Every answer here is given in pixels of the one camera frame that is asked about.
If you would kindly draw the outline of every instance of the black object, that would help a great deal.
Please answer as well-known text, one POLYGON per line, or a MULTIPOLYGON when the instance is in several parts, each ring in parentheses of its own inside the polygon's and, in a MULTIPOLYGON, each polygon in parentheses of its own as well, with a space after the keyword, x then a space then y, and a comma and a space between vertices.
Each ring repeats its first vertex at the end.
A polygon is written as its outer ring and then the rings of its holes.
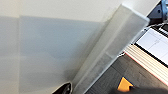
POLYGON ((70 94, 70 92, 71 92, 71 83, 66 83, 52 94, 70 94))
POLYGON ((164 20, 167 20, 166 0, 161 0, 148 15, 148 18, 150 19, 149 25, 160 24, 163 23, 164 20))

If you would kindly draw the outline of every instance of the orange object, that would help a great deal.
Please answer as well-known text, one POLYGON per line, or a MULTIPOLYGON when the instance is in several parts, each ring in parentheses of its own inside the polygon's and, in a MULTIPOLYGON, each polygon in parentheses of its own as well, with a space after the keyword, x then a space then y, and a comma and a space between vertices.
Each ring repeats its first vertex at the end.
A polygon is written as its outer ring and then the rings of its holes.
POLYGON ((133 86, 133 85, 129 81, 127 81, 127 79, 122 77, 120 84, 118 86, 118 90, 122 92, 127 92, 129 91, 129 86, 133 86))

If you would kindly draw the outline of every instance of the white wall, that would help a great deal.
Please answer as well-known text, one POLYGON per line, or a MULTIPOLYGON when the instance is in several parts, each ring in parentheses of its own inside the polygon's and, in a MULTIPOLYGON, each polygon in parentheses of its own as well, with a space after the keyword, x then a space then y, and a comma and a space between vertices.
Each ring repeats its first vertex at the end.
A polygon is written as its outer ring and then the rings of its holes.
POLYGON ((0 93, 19 94, 19 0, 0 0, 0 93))
POLYGON ((160 0, 22 0, 21 15, 100 22, 121 3, 148 15, 160 0))
POLYGON ((122 2, 147 15, 158 1, 0 0, 1 92, 51 93, 73 79, 122 2))

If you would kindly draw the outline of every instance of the gray wall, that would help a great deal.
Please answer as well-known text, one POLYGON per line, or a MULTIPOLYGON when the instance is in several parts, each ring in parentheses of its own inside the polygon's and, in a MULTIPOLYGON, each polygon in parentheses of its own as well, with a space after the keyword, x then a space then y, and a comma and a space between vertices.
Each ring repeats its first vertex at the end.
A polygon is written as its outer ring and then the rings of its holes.
POLYGON ((111 65, 86 94, 110 94, 112 88, 118 87, 122 77, 137 87, 156 87, 168 90, 165 84, 125 54, 111 65))

